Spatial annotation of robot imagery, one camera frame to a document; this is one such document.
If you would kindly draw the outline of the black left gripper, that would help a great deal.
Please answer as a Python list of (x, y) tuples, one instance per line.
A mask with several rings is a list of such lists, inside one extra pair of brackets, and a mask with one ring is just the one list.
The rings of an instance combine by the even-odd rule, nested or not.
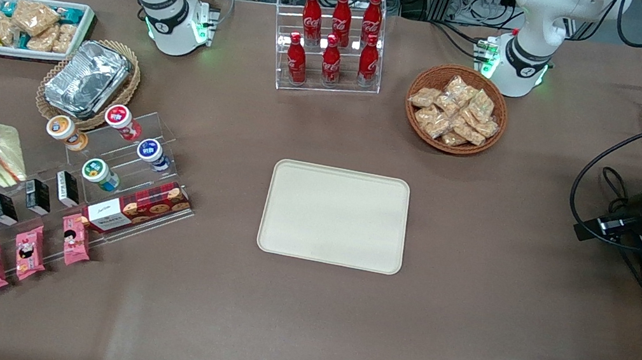
[(599, 239), (615, 244), (620, 241), (642, 244), (642, 192), (618, 196), (615, 217), (604, 215), (579, 221), (573, 231), (579, 241)]

